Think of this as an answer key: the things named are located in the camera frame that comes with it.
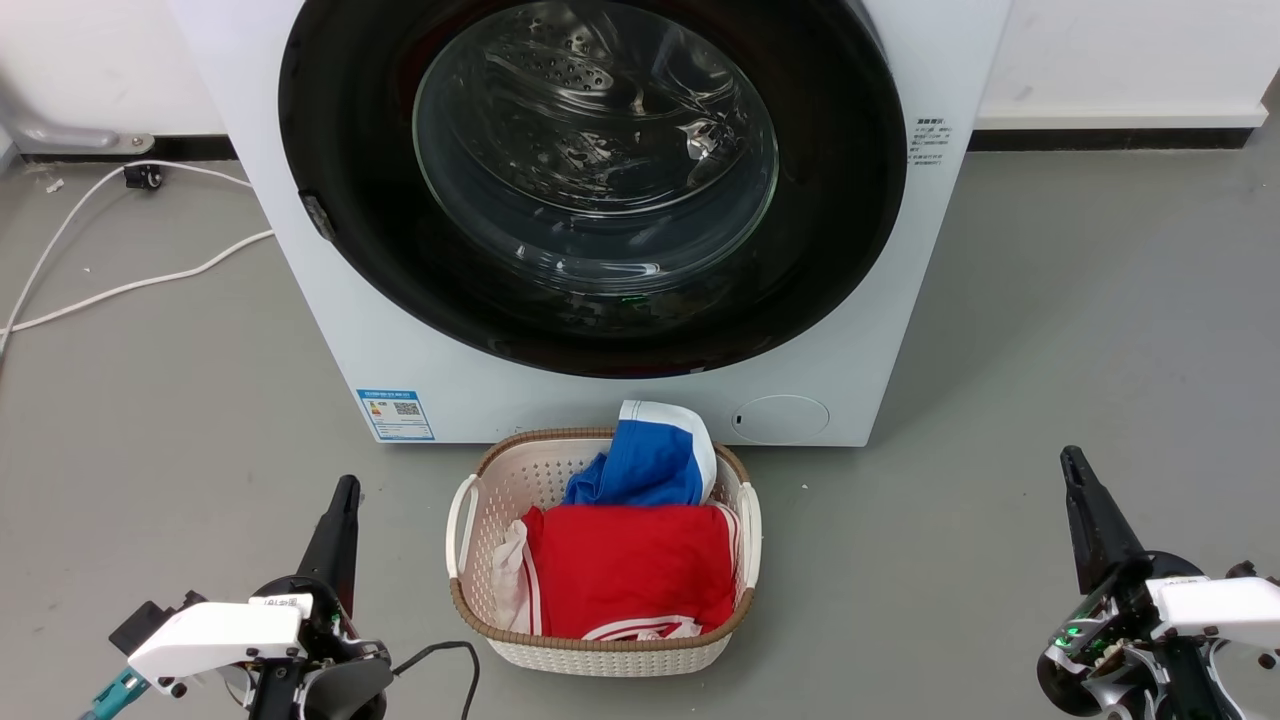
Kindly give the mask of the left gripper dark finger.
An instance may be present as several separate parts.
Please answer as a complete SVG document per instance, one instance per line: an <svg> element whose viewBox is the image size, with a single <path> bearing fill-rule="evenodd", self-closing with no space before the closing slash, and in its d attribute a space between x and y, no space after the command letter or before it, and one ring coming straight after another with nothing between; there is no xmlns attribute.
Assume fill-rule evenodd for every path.
<svg viewBox="0 0 1280 720"><path fill-rule="evenodd" d="M326 511L332 539L329 577L344 611L348 614L355 611L361 500L362 487L358 478L340 477Z"/></svg>
<svg viewBox="0 0 1280 720"><path fill-rule="evenodd" d="M330 527L325 511L320 516L316 527L314 528L314 533L311 536L311 539L308 542L308 546L303 553L303 559L298 568L298 575L310 577L316 582L323 582L325 585L328 585L334 591L329 577L330 561L332 561Z"/></svg>

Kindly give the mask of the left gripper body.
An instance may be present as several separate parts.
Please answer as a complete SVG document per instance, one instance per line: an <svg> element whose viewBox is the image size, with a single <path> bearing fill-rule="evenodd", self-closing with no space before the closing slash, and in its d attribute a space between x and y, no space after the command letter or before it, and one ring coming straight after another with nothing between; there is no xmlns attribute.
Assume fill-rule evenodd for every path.
<svg viewBox="0 0 1280 720"><path fill-rule="evenodd" d="M297 638L279 659L257 656L248 669L250 719L381 719L393 683L385 644L362 639L349 611L355 575L293 575L261 587L255 600L298 594L312 602Z"/></svg>

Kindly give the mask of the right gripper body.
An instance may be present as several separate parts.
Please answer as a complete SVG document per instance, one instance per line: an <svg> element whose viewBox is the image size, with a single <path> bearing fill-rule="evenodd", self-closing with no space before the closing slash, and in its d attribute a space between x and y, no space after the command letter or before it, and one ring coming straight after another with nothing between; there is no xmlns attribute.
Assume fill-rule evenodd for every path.
<svg viewBox="0 0 1280 720"><path fill-rule="evenodd" d="M1084 719L1234 719L1215 667L1226 642L1157 630L1149 580L1202 575L1172 553L1076 565L1084 600L1053 632L1036 664L1044 697Z"/></svg>

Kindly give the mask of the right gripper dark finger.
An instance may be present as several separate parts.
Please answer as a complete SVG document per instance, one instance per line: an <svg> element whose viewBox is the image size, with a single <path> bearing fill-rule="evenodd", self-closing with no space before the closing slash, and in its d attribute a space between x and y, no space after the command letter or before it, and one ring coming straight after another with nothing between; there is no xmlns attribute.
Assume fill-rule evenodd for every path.
<svg viewBox="0 0 1280 720"><path fill-rule="evenodd" d="M1076 584L1080 594L1091 594L1117 561L1108 510L1112 498L1080 447L1065 446L1060 465Z"/></svg>
<svg viewBox="0 0 1280 720"><path fill-rule="evenodd" d="M1110 577L1110 574L1112 571L1115 571L1115 569L1117 569L1117 568L1123 568L1123 566L1128 565L1129 562L1134 562L1134 561L1137 561L1139 559L1147 560L1149 557L1148 551L1146 550L1146 547L1137 538L1135 532L1132 529L1130 524L1125 519L1124 514L1121 512L1120 507L1116 505L1116 502L1115 502L1115 500L1114 500L1112 496L1111 496L1111 498L1112 498L1112 503L1108 507L1110 512L1112 514L1111 515L1111 523L1110 523L1110 525L1111 525L1112 533L1114 533L1114 544L1112 544L1112 547L1117 551L1117 557L1116 557L1117 561L1111 568L1111 571L1108 573L1107 577Z"/></svg>

